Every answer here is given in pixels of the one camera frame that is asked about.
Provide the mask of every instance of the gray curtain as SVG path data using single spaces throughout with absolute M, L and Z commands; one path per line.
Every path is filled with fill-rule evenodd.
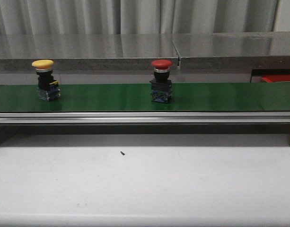
M 0 0 L 0 34 L 272 31 L 277 0 Z

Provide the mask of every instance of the red push button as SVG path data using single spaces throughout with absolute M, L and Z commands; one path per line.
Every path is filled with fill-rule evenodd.
M 151 62 L 151 65 L 153 65 L 157 70 L 166 70 L 170 65 L 173 65 L 173 63 L 172 61 L 162 59 Z

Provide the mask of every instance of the metal support leg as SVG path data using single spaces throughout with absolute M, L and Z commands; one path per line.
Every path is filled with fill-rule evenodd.
M 13 127 L 0 126 L 0 144 L 16 134 Z

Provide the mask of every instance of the yellow push button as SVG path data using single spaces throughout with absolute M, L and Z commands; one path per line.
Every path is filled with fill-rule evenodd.
M 32 63 L 32 66 L 36 67 L 37 70 L 49 69 L 52 65 L 52 60 L 38 60 Z

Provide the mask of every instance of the stainless steel countertop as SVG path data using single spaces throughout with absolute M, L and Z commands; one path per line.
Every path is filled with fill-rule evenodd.
M 290 32 L 174 35 L 0 35 L 0 70 L 33 70 L 37 59 L 58 70 L 290 68 Z

